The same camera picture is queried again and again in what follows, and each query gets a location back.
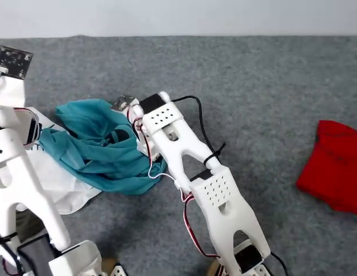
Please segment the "wall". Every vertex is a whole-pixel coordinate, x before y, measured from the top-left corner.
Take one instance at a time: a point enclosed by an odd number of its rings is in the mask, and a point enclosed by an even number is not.
[[[0,38],[357,35],[357,0],[0,0]]]

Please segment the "teal cloth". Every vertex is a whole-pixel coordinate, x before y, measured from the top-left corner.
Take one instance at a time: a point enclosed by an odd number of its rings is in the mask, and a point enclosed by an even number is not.
[[[39,142],[62,167],[89,185],[102,191],[143,194],[159,178],[148,177],[148,158],[137,150],[136,136],[126,117],[112,111],[111,106],[103,99],[58,106],[56,115],[72,135],[47,128]],[[154,162],[151,175],[162,173],[166,167],[163,159]]]

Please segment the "red cloth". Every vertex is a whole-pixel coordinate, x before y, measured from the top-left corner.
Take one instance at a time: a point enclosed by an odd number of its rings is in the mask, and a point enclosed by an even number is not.
[[[320,121],[314,150],[297,187],[334,210],[357,214],[357,130]]]

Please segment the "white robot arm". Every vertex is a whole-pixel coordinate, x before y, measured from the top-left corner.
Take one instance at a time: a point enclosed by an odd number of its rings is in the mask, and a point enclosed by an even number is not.
[[[254,211],[240,194],[230,169],[198,139],[167,93],[160,92],[132,103],[127,117],[138,134],[138,149],[152,159],[161,154],[175,179],[176,188],[196,199],[205,216],[218,261],[225,271],[230,276],[257,275],[263,260],[270,255],[270,249]],[[189,179],[183,169],[183,155],[194,157],[207,170]],[[238,230],[248,235],[249,241],[236,247],[235,251],[242,251],[238,256],[246,252],[253,255],[251,264],[243,264],[245,268],[240,267],[241,261],[233,253],[233,236]]]
[[[107,276],[97,246],[83,241],[70,248],[68,231],[52,200],[41,186],[26,154],[40,135],[37,116],[23,106],[24,77],[32,54],[0,48],[0,168],[7,167],[12,182],[0,178],[0,256],[19,276]],[[25,205],[39,217],[47,233],[20,244],[16,232],[16,205]],[[112,276],[125,276],[118,264]]]
[[[2,54],[12,55],[13,49],[4,50]],[[6,87],[14,88],[10,78],[18,81],[19,74],[26,74],[13,72],[13,68],[22,68],[21,61],[25,63],[28,54],[20,51],[15,60],[1,60],[0,95],[7,95]],[[16,85],[24,94],[23,79]],[[35,134],[29,135],[33,123],[33,118],[28,117],[31,111],[11,108],[6,101],[1,104],[7,106],[0,106],[0,168],[7,166],[13,180],[6,187],[0,179],[0,256],[17,268],[18,275],[107,276],[101,269],[101,255],[93,242],[86,240],[69,248],[68,231],[41,187],[24,148],[38,138],[40,126],[35,119]],[[230,169],[198,139],[168,94],[161,92],[123,109],[136,130],[138,150],[151,161],[161,155],[168,163],[175,186],[182,192],[185,206],[195,199],[201,208],[217,253],[212,256],[221,264],[216,276],[270,275],[262,265],[270,249],[254,211],[240,194]],[[189,179],[183,169],[182,155],[191,155],[207,170]],[[20,244],[15,214],[18,203],[43,221],[48,234]],[[238,230],[247,234],[249,240],[233,248],[233,235]],[[111,275],[126,274],[116,266]]]

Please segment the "gray carpet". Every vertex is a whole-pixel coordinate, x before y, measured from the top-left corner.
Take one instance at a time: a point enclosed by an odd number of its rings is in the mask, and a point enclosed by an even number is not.
[[[357,128],[357,37],[72,37],[0,44],[35,53],[27,103],[51,117],[56,105],[76,99],[113,102],[125,93],[144,98],[162,90],[172,98],[199,96],[215,147],[228,143],[221,160],[291,274],[357,275],[357,216],[295,188],[318,120]],[[195,102],[179,107],[202,137]],[[187,161],[189,176],[200,169]],[[103,256],[118,256],[130,276],[205,275],[210,260],[189,239],[182,207],[164,179],[138,197],[103,193],[64,220],[74,243],[95,241]],[[189,215],[211,251],[196,204]],[[284,275],[276,261],[268,264]]]

